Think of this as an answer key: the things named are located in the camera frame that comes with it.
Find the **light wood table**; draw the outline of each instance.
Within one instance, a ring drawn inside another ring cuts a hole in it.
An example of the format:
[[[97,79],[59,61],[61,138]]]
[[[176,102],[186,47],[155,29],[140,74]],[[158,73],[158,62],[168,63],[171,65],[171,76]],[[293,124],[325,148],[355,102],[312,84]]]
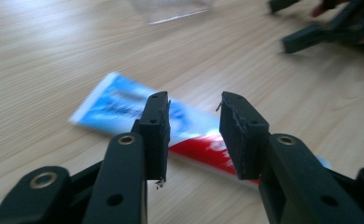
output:
[[[314,4],[271,16],[266,1],[217,0],[208,13],[148,25],[124,0],[0,0],[0,202],[38,167],[73,175],[103,158],[109,136],[67,120],[111,71],[216,116],[220,94],[239,93],[271,133],[299,137],[355,177],[364,49],[320,44],[286,55],[279,41],[330,17],[308,17]],[[163,189],[149,183],[149,223],[268,222],[256,189],[174,159],[168,169]]]

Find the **wood grain surface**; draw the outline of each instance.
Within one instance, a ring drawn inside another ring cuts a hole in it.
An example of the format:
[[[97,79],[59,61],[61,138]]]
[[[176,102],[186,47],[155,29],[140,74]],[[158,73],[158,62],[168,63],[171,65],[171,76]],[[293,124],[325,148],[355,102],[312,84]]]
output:
[[[109,136],[67,122],[93,87],[120,71],[209,114],[243,95],[271,133],[299,137],[332,169],[364,166],[364,49],[320,44],[286,55],[280,39],[324,22],[304,0],[269,15],[266,1],[216,0],[211,11],[147,24],[125,0],[0,0],[0,202],[45,165],[71,175],[100,161]],[[267,223],[259,192],[170,159],[148,186],[149,223]]]

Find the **clear plastic object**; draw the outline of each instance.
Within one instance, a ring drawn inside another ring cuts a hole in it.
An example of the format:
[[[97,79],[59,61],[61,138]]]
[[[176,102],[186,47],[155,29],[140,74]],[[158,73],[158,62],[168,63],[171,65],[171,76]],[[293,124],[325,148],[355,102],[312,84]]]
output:
[[[170,21],[208,11],[213,0],[132,0],[149,23]]]

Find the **wooden table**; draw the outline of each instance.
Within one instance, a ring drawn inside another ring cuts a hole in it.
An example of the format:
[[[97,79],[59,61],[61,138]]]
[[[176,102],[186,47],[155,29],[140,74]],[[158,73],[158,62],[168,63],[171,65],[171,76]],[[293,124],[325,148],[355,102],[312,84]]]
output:
[[[321,44],[286,55],[279,42],[331,16],[311,19],[314,4],[270,16],[266,1],[217,0],[208,13],[148,25],[123,0],[0,0],[0,202],[35,168],[73,175],[103,158],[109,137],[67,120],[111,71],[216,116],[221,92],[239,93],[271,133],[299,137],[355,177],[364,49]],[[149,183],[149,223],[268,222],[256,189],[174,159],[168,169],[163,189]]]

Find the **toothpaste tube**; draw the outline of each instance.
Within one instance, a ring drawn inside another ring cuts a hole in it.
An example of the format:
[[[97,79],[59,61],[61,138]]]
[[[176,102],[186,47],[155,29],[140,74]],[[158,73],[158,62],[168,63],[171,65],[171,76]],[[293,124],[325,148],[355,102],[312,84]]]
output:
[[[91,92],[69,121],[102,133],[127,133],[140,119],[149,87],[119,73],[108,74]],[[237,180],[228,150],[219,133],[219,118],[171,98],[169,152],[184,161],[221,172]],[[256,186],[257,181],[244,181]]]

